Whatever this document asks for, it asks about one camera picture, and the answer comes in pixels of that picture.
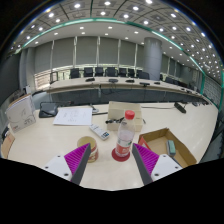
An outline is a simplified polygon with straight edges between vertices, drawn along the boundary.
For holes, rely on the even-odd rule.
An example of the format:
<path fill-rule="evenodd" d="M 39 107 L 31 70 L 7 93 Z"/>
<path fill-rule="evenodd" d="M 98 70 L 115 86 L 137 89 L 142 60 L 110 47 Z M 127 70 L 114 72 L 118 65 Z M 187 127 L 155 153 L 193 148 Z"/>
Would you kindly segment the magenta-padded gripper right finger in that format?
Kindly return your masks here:
<path fill-rule="evenodd" d="M 182 169 L 169 155 L 158 155 L 138 144 L 133 144 L 132 154 L 134 155 L 144 185 Z"/>

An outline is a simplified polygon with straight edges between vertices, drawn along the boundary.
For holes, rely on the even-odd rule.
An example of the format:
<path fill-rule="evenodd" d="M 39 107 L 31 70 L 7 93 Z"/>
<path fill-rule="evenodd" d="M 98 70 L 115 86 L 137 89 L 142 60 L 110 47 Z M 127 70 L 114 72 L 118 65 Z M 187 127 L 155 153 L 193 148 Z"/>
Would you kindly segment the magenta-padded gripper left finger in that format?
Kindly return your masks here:
<path fill-rule="evenodd" d="M 55 156 L 43 167 L 43 170 L 79 185 L 90 153 L 91 147 L 90 144 L 87 143 L 66 155 Z"/>

